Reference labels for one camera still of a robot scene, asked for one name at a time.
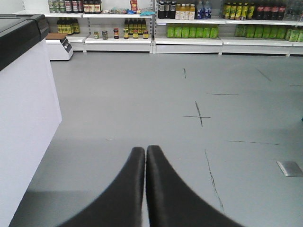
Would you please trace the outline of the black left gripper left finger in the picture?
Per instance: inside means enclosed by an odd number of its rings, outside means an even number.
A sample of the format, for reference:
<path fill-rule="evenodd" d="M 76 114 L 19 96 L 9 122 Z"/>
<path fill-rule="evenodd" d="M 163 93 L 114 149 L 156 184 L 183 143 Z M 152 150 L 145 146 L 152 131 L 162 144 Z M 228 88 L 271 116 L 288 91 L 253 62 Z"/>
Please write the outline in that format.
<path fill-rule="evenodd" d="M 86 208 L 61 227 L 140 227 L 145 174 L 145 151 L 132 148 L 112 183 Z"/>

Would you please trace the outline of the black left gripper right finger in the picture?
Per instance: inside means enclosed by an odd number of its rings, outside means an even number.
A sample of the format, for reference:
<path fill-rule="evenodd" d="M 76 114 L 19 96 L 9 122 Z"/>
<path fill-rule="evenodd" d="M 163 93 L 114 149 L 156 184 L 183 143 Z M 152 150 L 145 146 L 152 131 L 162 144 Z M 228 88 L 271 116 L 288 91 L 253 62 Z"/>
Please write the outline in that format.
<path fill-rule="evenodd" d="M 147 147 L 146 198 L 152 227 L 238 227 L 200 198 L 177 174 L 158 145 Z"/>

